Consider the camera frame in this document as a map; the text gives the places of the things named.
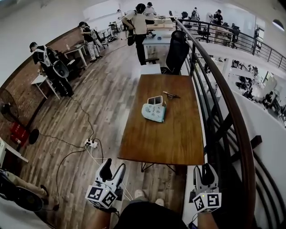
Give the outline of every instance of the white shirt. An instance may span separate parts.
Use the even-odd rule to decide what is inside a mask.
[[[144,11],[145,15],[146,15],[146,18],[147,20],[154,20],[154,13],[155,13],[155,10],[153,7],[146,7],[145,11]]]
[[[128,20],[131,20],[133,27],[135,28],[135,34],[146,34],[147,25],[146,25],[146,16],[144,13],[135,13],[131,11],[125,16]]]

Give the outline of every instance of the fan stand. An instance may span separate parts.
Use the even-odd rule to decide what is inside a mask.
[[[40,135],[40,131],[38,129],[33,129],[31,132],[27,129],[27,127],[25,127],[19,119],[17,119],[11,112],[10,109],[7,111],[7,113],[9,113],[9,115],[16,121],[16,123],[18,123],[19,125],[21,125],[28,133],[29,133],[29,144],[33,145],[39,138]]]

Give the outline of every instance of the pen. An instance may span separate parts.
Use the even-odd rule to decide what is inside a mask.
[[[178,96],[178,95],[173,95],[173,94],[170,94],[170,93],[165,92],[165,91],[163,91],[163,93],[166,94],[166,95],[168,95],[168,96],[174,97],[174,98],[181,98],[181,97]]]

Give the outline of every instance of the power strip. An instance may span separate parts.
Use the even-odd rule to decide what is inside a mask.
[[[98,146],[98,143],[96,141],[87,139],[87,140],[85,140],[84,145],[88,145],[92,148],[96,148]]]

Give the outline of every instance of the white cube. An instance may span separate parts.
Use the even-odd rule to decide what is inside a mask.
[[[110,208],[117,195],[110,188],[90,185],[85,198],[96,207]]]
[[[221,193],[200,193],[193,199],[198,213],[213,212],[221,207],[221,201]]]

